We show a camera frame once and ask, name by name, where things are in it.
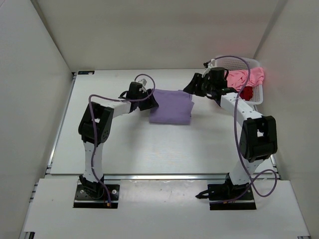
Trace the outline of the purple t shirt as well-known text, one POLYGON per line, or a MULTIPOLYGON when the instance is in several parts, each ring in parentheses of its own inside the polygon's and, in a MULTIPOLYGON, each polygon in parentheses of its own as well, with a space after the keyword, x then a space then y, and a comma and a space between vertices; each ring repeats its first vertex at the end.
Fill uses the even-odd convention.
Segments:
POLYGON ((169 91, 156 89, 154 92, 158 107, 151 109, 149 123, 190 125, 194 106, 192 95, 182 90, 169 91))

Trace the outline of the pink t shirt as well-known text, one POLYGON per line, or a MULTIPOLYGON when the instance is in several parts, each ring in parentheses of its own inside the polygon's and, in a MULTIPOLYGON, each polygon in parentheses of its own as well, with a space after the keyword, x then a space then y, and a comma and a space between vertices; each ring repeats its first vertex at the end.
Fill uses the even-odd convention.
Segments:
MULTIPOLYGON (((240 91, 248 79, 248 70, 231 70, 226 78, 227 86, 240 91)), ((246 87, 256 87, 262 85, 265 79, 264 69, 255 67, 250 70, 250 78, 246 87)))

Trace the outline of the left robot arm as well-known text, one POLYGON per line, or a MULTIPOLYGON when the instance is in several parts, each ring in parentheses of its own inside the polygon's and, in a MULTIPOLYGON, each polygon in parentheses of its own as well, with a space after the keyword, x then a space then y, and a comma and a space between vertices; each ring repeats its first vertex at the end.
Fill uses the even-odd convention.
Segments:
POLYGON ((153 96, 154 90, 147 90, 146 84, 145 79, 131 82, 129 89, 118 99, 107 99, 105 105, 93 102, 92 98, 89 98, 89 104, 78 127, 85 148, 85 172, 79 178, 93 199, 100 199, 105 192, 101 184, 104 181, 102 152, 103 145, 110 135, 113 119, 130 114, 136 109, 146 111, 159 107, 153 96))

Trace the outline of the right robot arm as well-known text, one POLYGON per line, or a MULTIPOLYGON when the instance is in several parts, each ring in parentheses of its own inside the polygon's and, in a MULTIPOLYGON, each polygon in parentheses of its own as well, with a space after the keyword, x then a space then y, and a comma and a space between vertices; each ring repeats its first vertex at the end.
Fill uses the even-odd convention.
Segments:
POLYGON ((184 92, 214 100, 233 115, 234 126, 241 127, 240 135, 235 137, 240 160, 229 173, 231 182, 224 186, 225 196, 235 199, 242 193, 241 185, 249 183, 258 166, 277 152, 278 144, 276 120, 255 111, 234 88, 229 88, 228 73, 222 67, 195 73, 184 92))

